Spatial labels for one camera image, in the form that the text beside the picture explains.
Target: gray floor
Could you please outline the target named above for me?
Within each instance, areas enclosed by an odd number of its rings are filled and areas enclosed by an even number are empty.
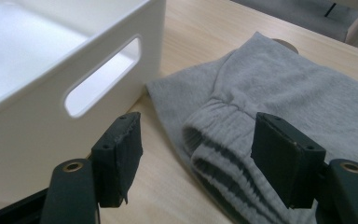
[[[328,17],[324,14],[333,5],[328,0],[232,0],[284,21],[344,41],[358,11],[336,5]]]

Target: gray sweatpants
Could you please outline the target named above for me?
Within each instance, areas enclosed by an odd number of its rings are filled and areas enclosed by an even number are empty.
[[[358,161],[358,82],[259,33],[147,89],[180,158],[236,222],[315,222],[314,209],[286,209],[250,158],[256,112],[286,119],[327,162]]]

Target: light wood surface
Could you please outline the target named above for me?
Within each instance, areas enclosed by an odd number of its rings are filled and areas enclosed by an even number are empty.
[[[358,49],[228,0],[168,0],[160,76],[218,59],[254,32],[293,44],[299,54],[358,80]],[[129,204],[101,209],[102,223],[231,223],[186,171],[149,96],[142,113],[144,155]]]

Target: screw hole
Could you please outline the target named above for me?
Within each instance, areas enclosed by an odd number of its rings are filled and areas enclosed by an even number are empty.
[[[67,172],[74,172],[74,171],[78,171],[83,167],[83,163],[75,161],[75,162],[71,162],[67,165],[65,165],[62,169]]]
[[[340,165],[344,170],[351,172],[351,173],[358,174],[358,165],[357,164],[354,164],[352,162],[342,162]]]

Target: bin handle cutout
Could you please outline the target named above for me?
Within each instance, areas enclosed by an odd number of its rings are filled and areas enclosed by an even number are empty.
[[[69,116],[78,119],[103,98],[140,59],[141,41],[134,38],[98,70],[67,95],[64,106]]]

